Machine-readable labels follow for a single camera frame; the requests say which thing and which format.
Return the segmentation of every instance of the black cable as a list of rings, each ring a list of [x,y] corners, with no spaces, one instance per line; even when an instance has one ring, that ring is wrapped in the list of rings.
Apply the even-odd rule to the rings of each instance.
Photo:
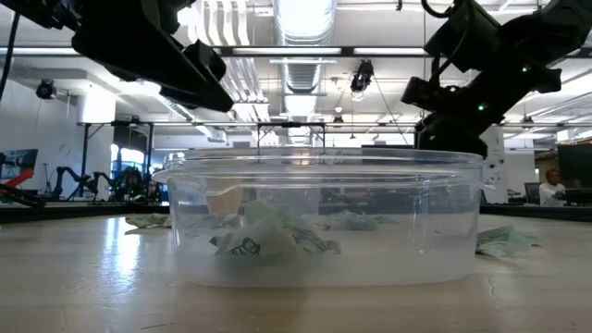
[[[10,66],[12,64],[12,54],[15,50],[15,40],[17,39],[19,19],[20,14],[15,13],[15,17],[12,19],[12,28],[10,29],[10,36],[8,37],[8,48],[6,50],[6,57],[4,60],[4,71],[2,72],[2,79],[0,79],[0,102],[2,102],[2,96],[4,95],[6,82],[8,81],[8,73],[10,72]]]
[[[4,191],[2,194],[4,197],[15,203],[24,204],[31,208],[45,207],[45,201],[41,200],[36,195],[29,194],[23,190],[2,183],[0,183],[0,190]]]
[[[473,21],[475,20],[475,12],[473,11],[473,0],[455,0],[454,1],[454,8],[452,9],[452,11],[447,10],[444,14],[435,12],[427,4],[426,0],[422,0],[422,6],[424,5],[424,3],[425,3],[425,6],[424,6],[425,11],[432,16],[434,16],[434,15],[431,12],[438,14],[439,16],[435,16],[436,18],[442,18],[442,19],[448,18],[451,15],[453,15],[454,13],[456,13],[462,6],[467,6],[467,11],[469,14],[467,25],[464,28],[464,32],[462,33],[461,40],[458,42],[458,44],[456,45],[456,47],[454,48],[454,50],[452,51],[452,53],[450,54],[448,59],[446,59],[444,64],[442,64],[442,66],[440,66],[436,72],[433,71],[434,66],[432,66],[432,76],[429,79],[429,81],[439,85],[440,75],[442,75],[442,73],[452,64],[454,57],[459,53],[459,51],[461,50],[461,47],[463,47],[464,43],[466,42],[467,38],[469,37],[469,32],[471,30],[471,26],[473,25]]]
[[[444,13],[437,12],[434,10],[428,3],[427,0],[422,0],[422,7],[427,12],[427,14],[433,16],[437,19],[447,19],[454,15],[459,9],[462,7],[464,0],[454,0],[454,6],[452,8],[448,8]]]

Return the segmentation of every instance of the pipe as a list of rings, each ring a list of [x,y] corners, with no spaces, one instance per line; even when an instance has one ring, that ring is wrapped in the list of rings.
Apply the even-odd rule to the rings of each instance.
[[[319,46],[330,43],[337,14],[336,0],[274,0],[278,43],[282,46]],[[282,66],[284,93],[319,93],[323,66]],[[308,117],[316,107],[316,96],[286,96],[284,106],[295,117]],[[299,129],[293,143],[305,143]]]
[[[249,46],[251,42],[249,41],[249,34],[247,33],[247,2],[246,0],[238,0],[237,1],[237,9],[238,9],[238,18],[239,18],[239,41],[240,45],[242,46]],[[243,58],[242,61],[244,62],[244,66],[247,69],[249,80],[253,84],[255,93],[256,93],[256,100],[257,102],[265,102],[265,97],[263,95],[263,90],[261,89],[261,85],[259,84],[259,78],[257,76],[257,72],[255,70],[255,63],[252,58]]]
[[[166,98],[160,99],[163,105],[166,106],[170,111],[184,117],[189,126],[195,126],[197,130],[207,136],[210,142],[226,142],[227,135],[226,132],[223,130],[214,129],[214,127],[209,126],[208,124],[204,123],[197,123],[198,120],[188,109],[186,109],[183,105],[178,105],[177,103],[171,102]]]
[[[580,105],[585,105],[589,103],[589,98],[592,97],[592,92],[583,93],[579,96],[576,96],[572,99],[569,99],[565,102],[561,102],[558,105],[544,107],[542,109],[538,109],[537,111],[530,112],[527,114],[528,117],[532,117],[534,119],[539,119],[544,116],[548,116],[550,114],[558,113],[565,110],[570,110]]]
[[[205,31],[205,2],[204,0],[197,0],[193,5],[191,5],[191,25],[187,27],[188,29],[188,37],[190,42],[196,43],[198,40],[202,41],[202,43],[206,45],[210,45],[210,40],[208,39],[207,32]],[[230,97],[234,101],[240,100],[239,94],[231,88],[231,84],[228,81],[228,76],[224,76],[220,81],[220,85],[222,88],[230,95]]]
[[[235,46],[237,42],[234,39],[234,31],[232,27],[232,3],[230,0],[222,0],[222,9],[224,11],[224,39],[229,46]],[[243,80],[240,81],[240,84],[244,90],[249,92],[248,101],[254,102],[256,100],[256,92],[254,90],[252,81],[249,78],[249,74],[245,68],[244,62],[242,59],[233,58],[230,59],[230,63],[232,64],[233,69],[242,75]]]
[[[222,45],[222,40],[220,39],[220,34],[218,32],[218,4],[216,0],[207,0],[207,4],[210,8],[210,16],[209,16],[209,24],[208,24],[208,32],[210,36],[210,41],[214,45]],[[228,85],[231,89],[234,89],[235,92],[238,93],[240,96],[241,101],[247,101],[247,94],[244,92],[244,89],[241,85],[241,81],[237,77],[236,70],[232,64],[232,61],[229,59],[224,59],[224,62],[227,66],[227,71],[225,77],[228,77]]]

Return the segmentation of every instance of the cable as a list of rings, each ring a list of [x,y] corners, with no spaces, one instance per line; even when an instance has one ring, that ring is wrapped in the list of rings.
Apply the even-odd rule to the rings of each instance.
[[[439,58],[439,56],[434,57],[434,60],[432,62],[432,76],[429,79],[429,81],[432,83],[437,83],[439,85],[440,75],[442,75],[442,73],[452,64],[454,57],[459,53],[459,51],[461,50],[461,47],[463,47],[464,43],[466,42],[467,38],[469,37],[469,31],[471,29],[471,26],[473,25],[473,21],[475,20],[475,12],[473,11],[473,0],[454,0],[454,7],[452,8],[452,10],[447,10],[444,13],[438,13],[438,12],[434,11],[427,4],[427,0],[422,0],[422,6],[424,7],[425,11],[429,15],[431,15],[435,18],[439,18],[439,19],[449,18],[450,16],[454,15],[457,11],[459,11],[459,9],[461,7],[463,7],[463,5],[467,6],[467,10],[468,10],[468,14],[469,14],[466,28],[464,28],[464,32],[462,33],[461,40],[456,45],[456,47],[454,48],[454,50],[452,51],[452,53],[450,54],[448,59],[446,59],[444,64],[442,64],[442,66],[440,66],[438,68],[438,70],[436,70],[436,71],[434,71],[434,70],[436,69],[436,65],[439,65],[440,58]]]
[[[392,121],[397,126],[397,130],[399,130],[399,134],[402,136],[403,140],[405,141],[405,144],[409,145],[409,143],[407,142],[407,139],[405,138],[405,135],[403,134],[401,128],[399,127],[399,123],[397,122],[395,115],[393,115],[392,111],[390,110],[389,102],[387,102],[387,98],[385,98],[385,94],[382,93],[382,89],[380,88],[380,84],[378,83],[378,79],[376,78],[376,75],[372,75],[372,77],[374,78],[374,81],[376,82],[376,86],[378,87],[378,91],[380,92],[380,96],[382,97],[382,100],[385,102],[385,105],[387,106],[387,110],[390,113],[390,116],[392,117]]]
[[[2,96],[4,95],[6,82],[8,81],[8,73],[10,72],[10,66],[12,64],[12,54],[15,50],[15,40],[17,39],[19,19],[20,14],[15,13],[15,17],[12,19],[12,28],[10,28],[10,36],[8,37],[8,48],[6,50],[6,58],[4,60],[4,71],[2,72],[2,79],[0,79],[0,102],[2,102]]]
[[[450,10],[450,7],[449,7],[444,13],[439,13],[436,10],[434,10],[427,3],[427,0],[422,0],[422,7],[427,12],[427,14],[433,16],[434,18],[447,19],[447,18],[451,17],[452,15],[454,15],[457,11],[459,11],[459,9],[461,8],[461,6],[459,6],[459,4],[462,3],[463,1],[464,0],[454,0],[454,7],[452,7],[452,10]]]

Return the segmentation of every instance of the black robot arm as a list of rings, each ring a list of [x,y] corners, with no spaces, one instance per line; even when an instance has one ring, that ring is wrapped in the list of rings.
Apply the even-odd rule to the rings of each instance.
[[[91,177],[88,175],[79,176],[69,166],[58,166],[55,169],[55,172],[57,174],[57,179],[55,180],[55,187],[54,187],[54,191],[52,193],[55,198],[59,198],[59,196],[64,191],[64,189],[62,188],[62,181],[64,181],[64,173],[66,173],[66,172],[68,172],[69,175],[72,177],[72,179],[74,179],[74,181],[76,181],[79,184],[78,188],[74,192],[72,192],[71,195],[69,195],[67,200],[70,200],[72,198],[73,194],[76,193],[76,191],[78,191],[82,187],[85,187],[85,186],[89,187],[89,185],[90,185],[89,189],[91,191],[93,190],[93,185],[91,184],[91,182],[89,182]]]
[[[584,44],[592,28],[592,2],[554,0],[541,11],[503,26],[473,0],[461,6],[425,50],[432,56],[450,57],[463,72],[477,69],[481,73],[462,88],[411,78],[401,100],[431,112],[415,127],[416,148],[487,156],[487,146],[479,140],[485,130],[499,124],[528,93],[561,89],[561,70],[548,66]],[[473,11],[472,21],[468,10]],[[458,27],[467,25],[468,36],[463,40]]]
[[[227,112],[232,99],[219,84],[220,56],[197,42],[184,47],[171,35],[177,13],[195,0],[0,0],[47,29],[75,31],[72,47],[126,81],[149,80],[161,95],[188,108]]]

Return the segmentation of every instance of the security camera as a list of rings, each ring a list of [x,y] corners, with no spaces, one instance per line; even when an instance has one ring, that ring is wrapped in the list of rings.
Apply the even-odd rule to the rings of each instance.
[[[37,87],[37,97],[43,100],[53,100],[57,97],[57,89],[53,80],[43,79]]]

